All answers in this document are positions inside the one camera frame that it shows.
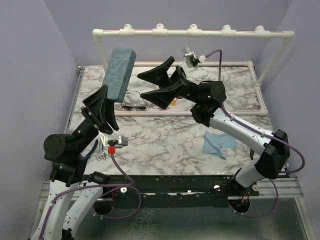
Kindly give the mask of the blue-grey glasses case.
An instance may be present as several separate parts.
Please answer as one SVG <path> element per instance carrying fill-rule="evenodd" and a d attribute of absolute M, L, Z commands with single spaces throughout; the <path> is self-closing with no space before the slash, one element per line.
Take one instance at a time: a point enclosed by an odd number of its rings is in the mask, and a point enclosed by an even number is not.
<path fill-rule="evenodd" d="M 107 99 L 121 103 L 126 95 L 137 54 L 131 48 L 114 48 L 102 84 Z"/>

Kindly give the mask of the light blue cleaning cloth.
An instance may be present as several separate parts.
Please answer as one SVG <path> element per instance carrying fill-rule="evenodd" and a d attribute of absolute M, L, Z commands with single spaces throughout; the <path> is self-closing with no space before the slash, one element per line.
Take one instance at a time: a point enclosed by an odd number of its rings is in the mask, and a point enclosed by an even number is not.
<path fill-rule="evenodd" d="M 206 131 L 204 134 L 202 153 L 226 160 L 227 158 L 223 149 L 234 149 L 237 147 L 237 140 L 229 134 L 211 134 Z"/>

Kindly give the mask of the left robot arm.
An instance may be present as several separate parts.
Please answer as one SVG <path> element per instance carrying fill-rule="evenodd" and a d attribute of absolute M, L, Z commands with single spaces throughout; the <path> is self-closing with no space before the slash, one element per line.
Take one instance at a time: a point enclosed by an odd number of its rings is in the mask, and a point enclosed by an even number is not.
<path fill-rule="evenodd" d="M 108 86 L 87 97 L 81 109 L 84 120 L 72 133 L 49 135 L 43 144 L 44 158 L 52 162 L 49 195 L 33 240 L 60 240 L 73 190 L 79 186 L 87 165 L 81 153 L 98 132 L 112 134 L 119 130 L 115 119 L 114 101 Z"/>

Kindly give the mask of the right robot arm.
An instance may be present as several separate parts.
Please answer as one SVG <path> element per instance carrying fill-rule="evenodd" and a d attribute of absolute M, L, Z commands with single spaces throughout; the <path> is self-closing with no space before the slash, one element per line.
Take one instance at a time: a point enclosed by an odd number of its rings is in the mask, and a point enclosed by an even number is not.
<path fill-rule="evenodd" d="M 161 65 L 137 75 L 159 87 L 142 93 L 141 98 L 163 110 L 175 98 L 189 100 L 195 104 L 190 111 L 197 123 L 236 138 L 259 155 L 256 162 L 239 169 L 232 177 L 229 189 L 234 195 L 242 195 L 254 182 L 276 179 L 290 156 L 287 133 L 281 129 L 272 132 L 259 128 L 229 113 L 223 104 L 227 96 L 221 80 L 203 80 L 197 84 L 188 80 L 182 66 L 177 66 L 173 74 L 168 75 L 174 61 L 171 56 Z"/>

